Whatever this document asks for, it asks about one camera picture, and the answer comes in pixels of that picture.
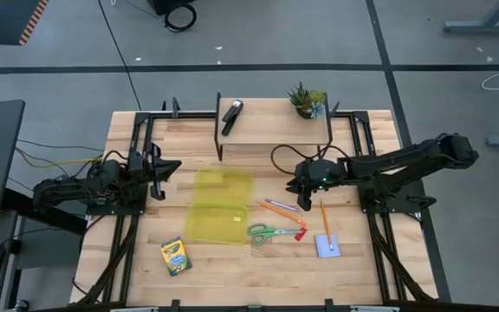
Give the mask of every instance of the crayola box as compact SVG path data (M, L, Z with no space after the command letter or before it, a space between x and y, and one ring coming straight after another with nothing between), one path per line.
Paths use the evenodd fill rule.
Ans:
M178 273L191 268L190 259L186 255L180 237L161 244L161 253L171 276L176 276Z

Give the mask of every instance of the plant pot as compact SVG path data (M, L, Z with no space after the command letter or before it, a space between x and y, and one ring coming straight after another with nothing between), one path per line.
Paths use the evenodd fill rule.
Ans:
M302 117L302 118L305 118L305 119L311 119L311 113L307 113L307 112L304 112L298 108L295 109L296 112L298 112L298 114Z

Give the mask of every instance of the pink marker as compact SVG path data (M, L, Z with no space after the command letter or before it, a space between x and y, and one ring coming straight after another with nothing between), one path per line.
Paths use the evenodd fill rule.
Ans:
M284 209L288 209L288 210L291 210L291 211L299 211L299 209L297 207L294 207L292 205L286 205L286 204L279 203L277 201L270 200L270 199L265 199L265 201L267 203L270 203L270 204L273 204L273 205L277 205L277 206L282 207Z

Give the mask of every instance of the yellow wire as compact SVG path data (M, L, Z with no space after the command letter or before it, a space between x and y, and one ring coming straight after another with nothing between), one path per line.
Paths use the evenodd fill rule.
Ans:
M85 162L88 162L88 161L96 161L96 160L100 159L100 157L98 157L98 158L92 158L92 159L73 159L73 160L65 160L65 161L56 161L54 164L49 164L49 165L34 165L34 164L32 164L26 158L26 155L24 155L22 153L22 150L20 150L20 149L17 148L16 151L21 156L23 156L24 161L26 161L30 166L33 166L33 167L36 167L36 168L49 168L49 167L55 166L55 164L57 164L57 165L69 165L69 164L85 163Z

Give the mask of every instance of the stapler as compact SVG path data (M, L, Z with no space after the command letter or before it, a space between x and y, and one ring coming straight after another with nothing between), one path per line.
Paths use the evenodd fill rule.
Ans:
M232 126L234 126L236 118L242 112L242 108L242 100L235 100L234 103L232 103L232 106L229 108L228 112L226 112L226 114L223 116L223 121L226 124L224 125L223 131L221 132L222 135L229 135Z

